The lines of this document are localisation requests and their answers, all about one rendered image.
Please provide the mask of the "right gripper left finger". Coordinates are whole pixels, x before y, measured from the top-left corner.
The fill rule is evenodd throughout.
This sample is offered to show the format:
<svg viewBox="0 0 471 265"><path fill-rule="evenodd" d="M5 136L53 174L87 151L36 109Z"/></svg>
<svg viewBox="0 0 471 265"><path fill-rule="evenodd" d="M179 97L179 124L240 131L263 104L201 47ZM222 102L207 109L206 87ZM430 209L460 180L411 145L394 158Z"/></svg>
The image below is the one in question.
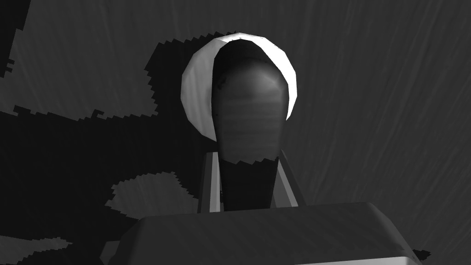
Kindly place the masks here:
<svg viewBox="0 0 471 265"><path fill-rule="evenodd" d="M204 155L201 173L197 212L222 212L224 210L224 206L221 199L222 185L217 152L209 152Z"/></svg>

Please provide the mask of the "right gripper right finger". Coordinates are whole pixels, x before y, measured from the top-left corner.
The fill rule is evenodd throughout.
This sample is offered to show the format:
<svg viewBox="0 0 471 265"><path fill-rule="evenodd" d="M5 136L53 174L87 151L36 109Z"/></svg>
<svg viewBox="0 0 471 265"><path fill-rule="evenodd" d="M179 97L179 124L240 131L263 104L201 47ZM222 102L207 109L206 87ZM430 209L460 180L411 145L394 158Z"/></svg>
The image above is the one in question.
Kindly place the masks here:
<svg viewBox="0 0 471 265"><path fill-rule="evenodd" d="M286 153L280 150L271 208L306 206Z"/></svg>

